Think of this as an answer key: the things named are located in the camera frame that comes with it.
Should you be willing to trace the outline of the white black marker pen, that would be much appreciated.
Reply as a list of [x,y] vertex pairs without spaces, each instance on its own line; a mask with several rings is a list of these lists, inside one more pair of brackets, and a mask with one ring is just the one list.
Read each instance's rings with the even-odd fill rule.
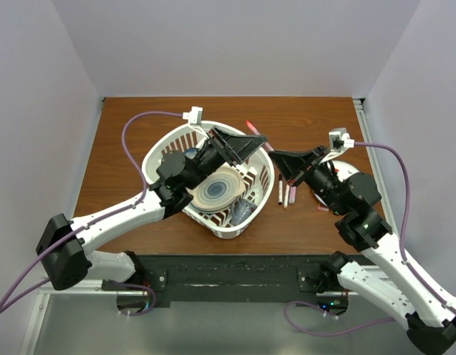
[[282,174],[278,176],[278,204],[283,205],[284,195],[283,195],[283,177]]

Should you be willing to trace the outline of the pink highlighter pen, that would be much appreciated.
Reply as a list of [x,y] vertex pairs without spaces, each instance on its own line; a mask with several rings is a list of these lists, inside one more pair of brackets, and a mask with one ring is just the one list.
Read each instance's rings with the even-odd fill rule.
[[294,204],[296,201],[296,187],[292,186],[290,188],[290,194],[289,194],[289,204]]

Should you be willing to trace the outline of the white red pen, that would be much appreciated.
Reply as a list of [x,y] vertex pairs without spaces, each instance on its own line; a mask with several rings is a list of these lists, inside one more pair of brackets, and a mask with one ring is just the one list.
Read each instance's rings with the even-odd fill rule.
[[283,200],[283,209],[287,209],[288,208],[289,199],[290,199],[290,186],[286,183],[284,200]]

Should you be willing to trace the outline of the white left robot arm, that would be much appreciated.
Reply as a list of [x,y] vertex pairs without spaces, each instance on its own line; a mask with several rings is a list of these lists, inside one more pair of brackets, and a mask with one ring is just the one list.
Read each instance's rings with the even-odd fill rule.
[[239,236],[272,192],[266,141],[213,121],[170,131],[137,165],[143,180],[140,193],[83,217],[69,220],[58,214],[49,220],[36,252],[52,287],[62,291],[94,279],[138,289],[145,271],[135,253],[113,254],[101,247],[178,213],[218,238]]

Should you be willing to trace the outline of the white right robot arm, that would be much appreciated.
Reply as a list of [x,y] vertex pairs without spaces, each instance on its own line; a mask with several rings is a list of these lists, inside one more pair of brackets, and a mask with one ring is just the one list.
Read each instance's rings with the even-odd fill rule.
[[424,354],[444,354],[456,343],[456,297],[406,251],[400,236],[375,210],[381,200],[375,178],[355,172],[341,179],[327,163],[324,146],[307,152],[273,150],[270,159],[291,186],[306,183],[329,210],[341,216],[341,238],[384,272],[370,275],[341,252],[322,263],[319,289],[354,291],[386,312]]

